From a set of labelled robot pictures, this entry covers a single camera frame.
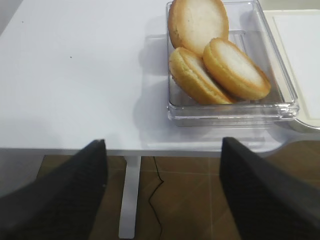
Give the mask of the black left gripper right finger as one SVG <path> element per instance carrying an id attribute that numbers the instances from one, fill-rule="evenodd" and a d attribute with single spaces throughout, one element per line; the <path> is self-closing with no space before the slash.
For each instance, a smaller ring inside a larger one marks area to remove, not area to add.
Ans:
<path id="1" fill-rule="evenodd" d="M 320 238 L 320 190 L 233 137 L 222 140 L 219 177 L 243 240 Z"/>

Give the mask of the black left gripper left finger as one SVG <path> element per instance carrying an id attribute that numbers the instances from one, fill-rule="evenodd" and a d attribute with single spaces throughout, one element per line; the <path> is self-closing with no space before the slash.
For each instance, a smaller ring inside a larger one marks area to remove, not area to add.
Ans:
<path id="1" fill-rule="evenodd" d="M 104 140 L 0 199 L 2 240 L 87 240 L 108 181 Z"/>

